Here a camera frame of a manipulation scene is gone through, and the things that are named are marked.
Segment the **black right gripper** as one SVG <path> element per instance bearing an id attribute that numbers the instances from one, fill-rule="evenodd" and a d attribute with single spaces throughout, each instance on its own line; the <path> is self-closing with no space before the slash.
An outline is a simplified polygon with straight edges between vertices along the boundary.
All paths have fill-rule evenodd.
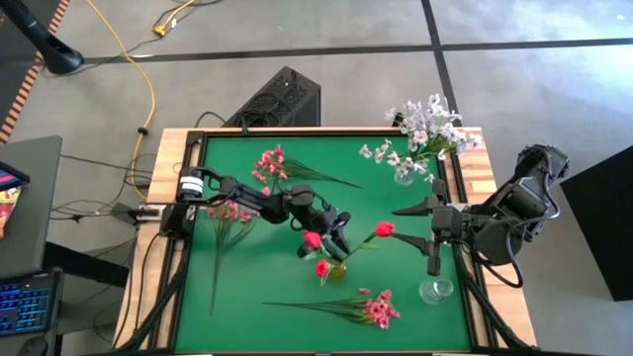
<path id="1" fill-rule="evenodd" d="M 440 247 L 463 239 L 464 223 L 462 213 L 446 203 L 446 184 L 436 179 L 432 183 L 432 196 L 409 208 L 393 211 L 395 216 L 423 217 L 431 214 L 431 241 L 412 235 L 394 233 L 393 237 L 417 248 L 428 256 L 427 273 L 439 276 L 441 270 Z"/>

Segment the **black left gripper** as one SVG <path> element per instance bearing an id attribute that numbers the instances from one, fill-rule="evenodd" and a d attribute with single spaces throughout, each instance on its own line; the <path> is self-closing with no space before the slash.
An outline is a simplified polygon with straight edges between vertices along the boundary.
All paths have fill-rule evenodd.
<path id="1" fill-rule="evenodd" d="M 350 249 L 343 228 L 351 220 L 350 213 L 340 212 L 310 186 L 303 185 L 291 189 L 291 215 L 301 225 L 301 229 L 320 234 L 332 233 L 332 242 L 336 246 L 334 256 L 338 261 L 344 261 L 349 256 Z M 297 255 L 300 259 L 310 260 L 313 250 L 302 245 Z"/>

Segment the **white artificial flower bunch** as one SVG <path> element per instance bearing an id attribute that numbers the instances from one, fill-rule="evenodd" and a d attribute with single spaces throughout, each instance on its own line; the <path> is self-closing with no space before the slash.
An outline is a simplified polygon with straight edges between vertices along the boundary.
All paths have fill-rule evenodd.
<path id="1" fill-rule="evenodd" d="M 435 156 L 444 160 L 448 155 L 464 153 L 467 149 L 477 149 L 483 145 L 480 134 L 464 133 L 451 123 L 440 127 L 432 125 L 428 131 L 428 140 L 420 149 L 421 157 Z"/>
<path id="2" fill-rule="evenodd" d="M 400 109 L 393 107 L 384 113 L 384 120 L 407 137 L 410 152 L 450 146 L 455 142 L 454 122 L 460 119 L 439 94 L 430 95 L 426 104 L 407 101 Z"/>
<path id="3" fill-rule="evenodd" d="M 373 159 L 376 164 L 387 163 L 395 169 L 395 174 L 399 178 L 406 176 L 410 172 L 410 168 L 406 163 L 407 157 L 392 150 L 392 142 L 389 139 L 385 138 L 382 144 L 373 149 L 365 143 L 360 147 L 359 154 L 366 159 Z"/>

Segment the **pink artificial flower bunch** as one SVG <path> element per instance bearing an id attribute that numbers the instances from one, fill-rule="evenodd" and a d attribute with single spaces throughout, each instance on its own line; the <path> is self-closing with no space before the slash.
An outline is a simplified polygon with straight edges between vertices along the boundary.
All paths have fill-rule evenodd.
<path id="1" fill-rule="evenodd" d="M 316 171 L 298 159 L 288 158 L 280 144 L 273 149 L 262 152 L 260 159 L 254 163 L 251 175 L 264 185 L 301 180 L 327 181 L 353 188 L 361 188 L 357 184 Z"/>
<path id="2" fill-rule="evenodd" d="M 208 208 L 208 217 L 212 221 L 211 232 L 214 243 L 210 299 L 210 315 L 214 315 L 223 260 L 253 231 L 258 214 L 248 208 L 242 208 L 236 202 L 227 201 L 222 205 Z"/>
<path id="3" fill-rule="evenodd" d="M 381 329 L 389 329 L 391 320 L 401 317 L 401 313 L 393 305 L 393 292 L 390 290 L 373 293 L 367 288 L 359 288 L 354 296 L 339 300 L 309 303 L 263 302 L 263 305 L 326 312 L 352 323 L 375 325 Z"/>

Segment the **yellow embossed glass vase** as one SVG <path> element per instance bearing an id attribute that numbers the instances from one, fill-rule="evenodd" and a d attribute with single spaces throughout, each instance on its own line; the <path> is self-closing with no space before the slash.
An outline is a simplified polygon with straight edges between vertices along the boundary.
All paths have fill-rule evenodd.
<path id="1" fill-rule="evenodd" d="M 344 262 L 336 260 L 328 260 L 329 268 L 325 274 L 326 281 L 340 282 L 347 271 L 347 265 Z"/>

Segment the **clear ribbed glass vase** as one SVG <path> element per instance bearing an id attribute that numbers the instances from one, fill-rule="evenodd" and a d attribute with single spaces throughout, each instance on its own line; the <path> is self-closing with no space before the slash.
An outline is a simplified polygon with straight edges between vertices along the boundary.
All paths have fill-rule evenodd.
<path id="1" fill-rule="evenodd" d="M 397 166 L 395 169 L 394 180 L 397 184 L 408 187 L 410 186 L 415 179 L 415 172 L 406 166 Z"/>

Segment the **clear smooth glass vase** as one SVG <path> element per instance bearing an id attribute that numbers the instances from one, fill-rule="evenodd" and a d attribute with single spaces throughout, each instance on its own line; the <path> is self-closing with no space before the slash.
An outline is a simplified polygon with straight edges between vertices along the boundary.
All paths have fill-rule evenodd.
<path id="1" fill-rule="evenodd" d="M 438 305 L 453 294 L 454 286 L 447 279 L 428 279 L 420 283 L 418 291 L 426 304 Z"/>

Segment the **green table mat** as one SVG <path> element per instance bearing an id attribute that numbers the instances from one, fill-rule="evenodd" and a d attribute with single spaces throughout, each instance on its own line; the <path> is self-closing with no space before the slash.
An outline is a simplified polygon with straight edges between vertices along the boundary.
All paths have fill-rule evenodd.
<path id="1" fill-rule="evenodd" d="M 343 277 L 322 282 L 313 261 L 299 258 L 303 236 L 287 223 L 260 221 L 223 256 L 216 253 L 214 223 L 199 214 L 193 236 L 175 348 L 179 352 L 464 351 L 469 336 L 461 297 L 425 303 L 418 292 L 428 277 L 427 260 L 396 237 L 373 235 L 381 222 L 397 233 L 427 237 L 430 221 L 404 217 L 430 187 L 416 179 L 397 184 L 394 170 L 360 154 L 380 137 L 211 138 L 204 163 L 223 175 L 257 187 L 254 164 L 266 150 L 281 147 L 292 158 L 329 175 L 315 181 L 320 201 L 350 214 L 344 230 L 354 254 Z M 390 291 L 398 311 L 388 328 L 361 325 L 310 302 Z"/>

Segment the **black cabinet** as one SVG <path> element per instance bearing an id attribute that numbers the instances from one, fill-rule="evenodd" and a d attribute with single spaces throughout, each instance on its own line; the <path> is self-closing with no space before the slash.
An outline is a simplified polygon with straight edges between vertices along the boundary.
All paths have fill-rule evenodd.
<path id="1" fill-rule="evenodd" d="M 633 301 L 633 145 L 562 183 L 616 302 Z"/>

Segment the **grey power adapter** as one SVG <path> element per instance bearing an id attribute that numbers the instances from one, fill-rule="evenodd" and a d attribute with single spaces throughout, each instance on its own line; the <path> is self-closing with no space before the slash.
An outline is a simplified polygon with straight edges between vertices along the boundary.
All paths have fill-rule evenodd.
<path id="1" fill-rule="evenodd" d="M 157 206 L 139 205 L 131 207 L 116 203 L 110 214 L 124 223 L 136 225 L 138 223 L 158 221 L 161 218 L 161 208 Z"/>

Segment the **backlit laptop keyboard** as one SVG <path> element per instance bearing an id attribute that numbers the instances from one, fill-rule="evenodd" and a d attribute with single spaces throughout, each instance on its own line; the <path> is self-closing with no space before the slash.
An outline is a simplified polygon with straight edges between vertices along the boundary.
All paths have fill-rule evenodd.
<path id="1" fill-rule="evenodd" d="M 62 284 L 60 269 L 0 280 L 0 337 L 54 327 Z"/>

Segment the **black computer mouse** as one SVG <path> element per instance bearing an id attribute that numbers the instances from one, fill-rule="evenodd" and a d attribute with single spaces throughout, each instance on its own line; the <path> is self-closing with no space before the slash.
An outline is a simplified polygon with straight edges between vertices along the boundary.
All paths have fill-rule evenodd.
<path id="1" fill-rule="evenodd" d="M 26 339 L 18 349 L 16 356 L 46 356 L 48 343 L 43 336 Z"/>

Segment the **tablet with pink screen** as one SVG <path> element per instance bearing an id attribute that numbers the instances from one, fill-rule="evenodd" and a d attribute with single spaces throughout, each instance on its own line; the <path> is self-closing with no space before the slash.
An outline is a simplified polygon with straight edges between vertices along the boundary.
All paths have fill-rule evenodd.
<path id="1" fill-rule="evenodd" d="M 30 182 L 28 174 L 0 161 L 0 191 L 21 187 Z"/>

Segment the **dark mat with orange stripes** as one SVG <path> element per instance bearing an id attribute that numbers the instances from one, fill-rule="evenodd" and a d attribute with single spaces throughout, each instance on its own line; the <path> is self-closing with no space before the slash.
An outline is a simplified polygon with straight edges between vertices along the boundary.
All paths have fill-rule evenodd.
<path id="1" fill-rule="evenodd" d="M 55 35 L 70 0 L 23 0 Z M 0 11 L 0 144 L 7 143 L 35 85 L 43 57 Z"/>

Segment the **black aluminium table frame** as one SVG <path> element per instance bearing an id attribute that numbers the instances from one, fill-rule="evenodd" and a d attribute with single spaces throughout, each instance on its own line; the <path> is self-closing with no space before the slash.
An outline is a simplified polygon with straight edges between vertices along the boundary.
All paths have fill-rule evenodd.
<path id="1" fill-rule="evenodd" d="M 395 128 L 387 127 L 313 127 L 313 128 L 254 128 L 249 131 L 251 137 L 266 135 L 280 138 L 288 137 L 324 137 L 334 139 L 338 136 L 388 136 L 398 135 Z M 173 201 L 180 166 L 196 162 L 202 156 L 202 150 L 196 145 L 205 134 L 219 137 L 240 137 L 238 128 L 205 129 L 166 129 L 162 132 L 157 157 L 147 193 L 150 205 L 164 206 Z M 441 174 L 447 180 L 450 198 L 479 204 L 497 189 L 496 178 L 491 165 L 487 147 L 482 145 L 470 149 L 457 158 L 451 158 L 440 165 Z M 158 297 L 166 287 L 163 278 L 175 279 L 176 263 L 184 258 L 180 242 L 157 242 L 149 245 L 152 235 L 158 232 L 158 223 L 149 222 L 139 231 L 139 242 L 134 254 L 134 271 L 128 277 L 124 306 L 140 307 L 141 311 L 122 311 L 119 315 L 117 331 L 121 339 L 113 343 L 116 351 L 123 351 L 125 344 L 134 338 L 134 323 L 145 321 L 150 309 L 158 304 Z M 480 285 L 487 289 L 491 303 L 497 308 L 508 327 L 523 341 L 535 345 L 535 333 L 530 320 L 524 294 L 521 289 L 504 287 L 494 276 L 483 270 L 476 273 Z"/>

